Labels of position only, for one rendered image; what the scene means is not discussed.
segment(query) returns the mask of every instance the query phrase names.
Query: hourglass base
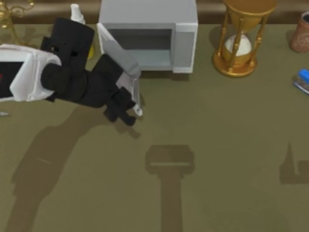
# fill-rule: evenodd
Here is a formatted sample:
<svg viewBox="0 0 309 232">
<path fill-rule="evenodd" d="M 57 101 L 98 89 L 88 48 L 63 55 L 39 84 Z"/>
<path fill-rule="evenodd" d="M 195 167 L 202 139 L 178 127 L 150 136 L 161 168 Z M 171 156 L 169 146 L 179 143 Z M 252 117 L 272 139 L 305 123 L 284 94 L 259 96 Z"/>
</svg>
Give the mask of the hourglass base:
<svg viewBox="0 0 309 232">
<path fill-rule="evenodd" d="M 219 57 L 217 53 L 213 55 L 212 63 L 218 72 L 228 77 L 234 77 L 234 78 L 248 76 L 249 74 L 253 73 L 257 65 L 257 61 L 255 60 L 254 65 L 245 63 L 242 66 L 234 66 L 233 71 L 229 72 L 228 63 L 224 60 L 222 56 Z"/>
</svg>

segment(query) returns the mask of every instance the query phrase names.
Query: blue object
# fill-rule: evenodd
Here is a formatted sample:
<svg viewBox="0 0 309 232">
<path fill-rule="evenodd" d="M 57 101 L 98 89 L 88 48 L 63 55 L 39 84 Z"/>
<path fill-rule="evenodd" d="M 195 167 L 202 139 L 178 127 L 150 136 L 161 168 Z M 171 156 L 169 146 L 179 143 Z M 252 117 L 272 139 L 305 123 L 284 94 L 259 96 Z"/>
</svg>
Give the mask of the blue object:
<svg viewBox="0 0 309 232">
<path fill-rule="evenodd" d="M 302 69 L 298 72 L 298 76 L 302 79 L 306 84 L 309 84 L 309 70 Z"/>
</svg>

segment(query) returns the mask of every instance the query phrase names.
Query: brown table surface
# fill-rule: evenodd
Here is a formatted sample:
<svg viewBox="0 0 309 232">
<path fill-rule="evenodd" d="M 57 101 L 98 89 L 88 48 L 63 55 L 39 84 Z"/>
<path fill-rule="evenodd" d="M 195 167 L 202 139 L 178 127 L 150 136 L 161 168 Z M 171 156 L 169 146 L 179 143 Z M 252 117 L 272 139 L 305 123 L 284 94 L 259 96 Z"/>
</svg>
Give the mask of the brown table surface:
<svg viewBox="0 0 309 232">
<path fill-rule="evenodd" d="M 39 44 L 50 28 L 17 30 Z M 295 25 L 268 25 L 257 70 L 230 79 L 211 64 L 218 29 L 199 27 L 188 78 L 143 74 L 133 128 L 63 101 L 1 103 L 0 231 L 307 232 L 309 96 L 291 78 L 309 54 L 288 48 Z"/>
</svg>

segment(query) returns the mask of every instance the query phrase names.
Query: background wall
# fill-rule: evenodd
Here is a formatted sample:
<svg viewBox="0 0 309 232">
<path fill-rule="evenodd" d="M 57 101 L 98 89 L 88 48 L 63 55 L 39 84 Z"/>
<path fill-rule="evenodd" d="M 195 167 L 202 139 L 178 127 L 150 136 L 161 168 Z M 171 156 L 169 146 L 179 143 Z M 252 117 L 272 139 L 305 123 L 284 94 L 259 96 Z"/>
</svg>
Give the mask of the background wall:
<svg viewBox="0 0 309 232">
<path fill-rule="evenodd" d="M 7 0 L 21 3 L 26 0 Z M 23 19 L 14 19 L 16 23 L 51 24 L 55 17 L 69 17 L 70 4 L 80 5 L 87 23 L 97 23 L 101 0 L 36 0 L 35 8 Z M 197 0 L 200 24 L 218 24 L 223 20 L 225 7 L 222 0 Z M 300 15 L 309 10 L 308 0 L 278 0 L 278 7 L 268 23 L 296 24 Z"/>
</svg>

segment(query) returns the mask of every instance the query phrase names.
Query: hourglass frame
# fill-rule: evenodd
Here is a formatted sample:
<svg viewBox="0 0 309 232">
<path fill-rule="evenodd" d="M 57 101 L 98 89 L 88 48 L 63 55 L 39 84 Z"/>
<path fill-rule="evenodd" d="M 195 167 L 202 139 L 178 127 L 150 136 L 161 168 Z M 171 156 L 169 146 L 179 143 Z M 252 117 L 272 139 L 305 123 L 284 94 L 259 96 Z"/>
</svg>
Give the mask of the hourglass frame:
<svg viewBox="0 0 309 232">
<path fill-rule="evenodd" d="M 215 51 L 212 61 L 218 72 L 230 77 L 244 77 L 255 70 L 257 66 L 256 53 L 262 42 L 268 16 L 275 10 L 277 5 L 276 0 L 247 0 L 246 2 L 246 5 L 244 5 L 240 0 L 224 0 L 226 6 L 225 18 L 222 24 L 219 47 Z M 230 59 L 226 60 L 223 56 L 223 49 L 229 18 L 237 33 Z M 259 24 L 261 24 L 261 26 L 257 33 L 254 46 L 252 51 L 248 54 L 250 56 L 248 59 L 249 61 L 242 62 L 240 59 L 236 65 L 238 59 L 236 55 L 239 49 L 241 36 L 251 31 Z"/>
</svg>

